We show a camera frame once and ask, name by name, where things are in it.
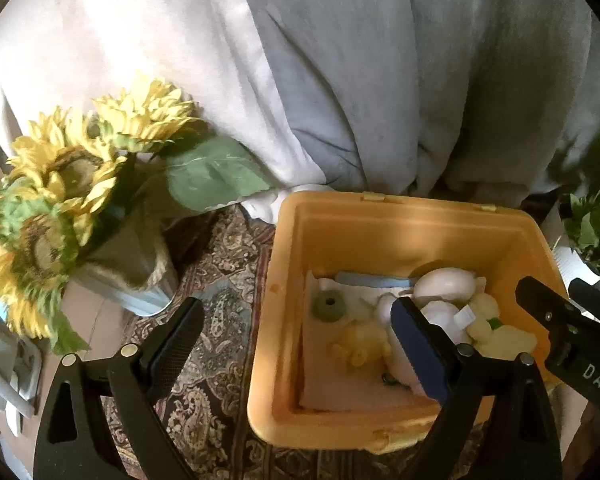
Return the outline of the yellow duck plush toy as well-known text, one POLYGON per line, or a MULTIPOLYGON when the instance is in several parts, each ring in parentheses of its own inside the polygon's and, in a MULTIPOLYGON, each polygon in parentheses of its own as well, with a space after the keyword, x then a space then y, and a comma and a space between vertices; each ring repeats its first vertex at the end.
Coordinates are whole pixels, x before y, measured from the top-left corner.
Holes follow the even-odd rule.
POLYGON ((475 319, 465 328, 474 347, 486 358, 513 361, 518 354, 532 353, 538 340, 532 333, 504 324, 500 308, 494 297, 486 292, 476 292, 468 307, 475 319))

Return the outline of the grey plush animal toy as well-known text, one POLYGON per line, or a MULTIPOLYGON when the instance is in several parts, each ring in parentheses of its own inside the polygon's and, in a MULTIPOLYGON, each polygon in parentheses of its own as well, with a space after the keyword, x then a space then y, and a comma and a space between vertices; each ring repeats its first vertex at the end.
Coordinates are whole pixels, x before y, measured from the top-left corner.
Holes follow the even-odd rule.
POLYGON ((389 375, 418 396, 445 404, 457 351, 443 327, 430 323, 411 298, 390 294, 379 298, 375 318, 388 336, 389 375))

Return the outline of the white round antler night light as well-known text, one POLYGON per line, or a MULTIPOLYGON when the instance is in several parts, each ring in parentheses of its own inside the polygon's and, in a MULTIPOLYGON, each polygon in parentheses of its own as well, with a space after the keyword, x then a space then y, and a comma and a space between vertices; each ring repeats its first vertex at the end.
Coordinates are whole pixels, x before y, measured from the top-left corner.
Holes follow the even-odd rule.
POLYGON ((434 300, 462 304, 476 290, 476 277, 472 272, 460 268, 441 268, 426 273, 415 283, 412 299, 420 308, 434 300))

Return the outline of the small yellow round-body toy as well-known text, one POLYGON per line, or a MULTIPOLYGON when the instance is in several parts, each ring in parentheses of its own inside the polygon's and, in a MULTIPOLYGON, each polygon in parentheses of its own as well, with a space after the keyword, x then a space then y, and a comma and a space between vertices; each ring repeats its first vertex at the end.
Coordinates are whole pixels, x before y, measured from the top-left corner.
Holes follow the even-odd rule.
POLYGON ((349 322, 332 342, 329 350, 336 360, 354 367, 392 357, 388 334, 374 321, 349 322))

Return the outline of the white ribbed plant pot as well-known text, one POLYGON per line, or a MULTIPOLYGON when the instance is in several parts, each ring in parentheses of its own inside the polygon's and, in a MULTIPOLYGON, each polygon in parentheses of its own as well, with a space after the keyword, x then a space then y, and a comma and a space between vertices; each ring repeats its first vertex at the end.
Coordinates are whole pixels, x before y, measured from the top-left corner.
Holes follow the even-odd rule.
POLYGON ((556 245, 552 253, 566 287, 576 278, 580 278, 600 291, 600 273, 593 271, 574 250, 568 246, 556 245))

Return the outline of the white desktop device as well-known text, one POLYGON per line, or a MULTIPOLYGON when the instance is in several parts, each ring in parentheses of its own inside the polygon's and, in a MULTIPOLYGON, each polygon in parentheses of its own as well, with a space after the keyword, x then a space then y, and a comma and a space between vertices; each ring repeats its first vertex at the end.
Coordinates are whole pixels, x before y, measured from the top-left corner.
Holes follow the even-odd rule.
POLYGON ((28 337, 12 333, 0 317, 0 412, 9 431, 19 437, 22 421, 36 413, 35 397, 42 370, 42 354, 28 337))

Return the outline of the pale blue metal bucket vase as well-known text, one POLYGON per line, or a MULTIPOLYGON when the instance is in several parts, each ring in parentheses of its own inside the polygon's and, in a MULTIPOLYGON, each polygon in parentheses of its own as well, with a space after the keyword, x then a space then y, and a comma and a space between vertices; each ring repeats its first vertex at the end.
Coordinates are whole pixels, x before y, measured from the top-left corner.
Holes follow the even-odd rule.
POLYGON ((141 318, 166 310, 178 290, 159 222, 142 206, 86 258, 72 279, 141 318))

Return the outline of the white paper liner in crate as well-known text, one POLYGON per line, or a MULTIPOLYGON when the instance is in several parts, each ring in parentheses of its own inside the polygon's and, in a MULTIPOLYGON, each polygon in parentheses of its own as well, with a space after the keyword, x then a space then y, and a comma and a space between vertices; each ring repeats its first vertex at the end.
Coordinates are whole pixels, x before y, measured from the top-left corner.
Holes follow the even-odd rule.
POLYGON ((404 408, 426 399, 390 326, 410 286, 368 287, 306 276, 299 404, 318 412, 404 408))

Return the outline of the sunflower bouquet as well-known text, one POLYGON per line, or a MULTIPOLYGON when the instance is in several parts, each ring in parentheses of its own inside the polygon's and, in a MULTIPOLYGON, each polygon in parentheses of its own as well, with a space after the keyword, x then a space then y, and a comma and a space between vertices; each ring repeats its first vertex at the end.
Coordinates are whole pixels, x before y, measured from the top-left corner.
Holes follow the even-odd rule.
POLYGON ((170 81, 105 94, 91 110, 56 107, 12 142, 0 174, 0 304, 8 328, 57 354, 85 340, 61 310, 86 258, 138 206, 165 192, 195 214, 267 191, 272 180, 238 141, 215 133, 170 81))

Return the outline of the blue flat object in crate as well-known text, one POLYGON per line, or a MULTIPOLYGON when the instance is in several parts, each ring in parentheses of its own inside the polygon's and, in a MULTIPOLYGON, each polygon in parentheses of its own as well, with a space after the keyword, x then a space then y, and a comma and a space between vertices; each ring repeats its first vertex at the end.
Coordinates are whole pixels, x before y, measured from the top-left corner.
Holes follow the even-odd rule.
POLYGON ((348 286, 363 286, 369 288, 404 288, 412 289, 415 285, 414 278, 395 278, 394 276, 365 274, 340 271, 335 276, 335 281, 348 286))

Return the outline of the grey curtain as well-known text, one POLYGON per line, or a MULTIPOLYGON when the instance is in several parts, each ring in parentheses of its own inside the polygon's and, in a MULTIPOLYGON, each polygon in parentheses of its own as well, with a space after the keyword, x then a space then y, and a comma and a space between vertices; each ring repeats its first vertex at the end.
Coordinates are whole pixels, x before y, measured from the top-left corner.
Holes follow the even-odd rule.
POLYGON ((516 207, 600 179, 585 0, 247 1, 332 188, 516 207))

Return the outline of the white sheer curtain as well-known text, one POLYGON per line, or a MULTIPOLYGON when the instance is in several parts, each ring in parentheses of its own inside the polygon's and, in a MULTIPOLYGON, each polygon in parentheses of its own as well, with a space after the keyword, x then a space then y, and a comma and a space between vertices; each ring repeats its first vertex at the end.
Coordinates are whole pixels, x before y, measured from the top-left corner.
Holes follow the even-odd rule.
POLYGON ((272 190, 245 202, 252 218, 273 223, 288 194, 324 188, 288 124, 247 0, 8 0, 0 149, 9 154, 40 113, 158 77, 272 174, 272 190))

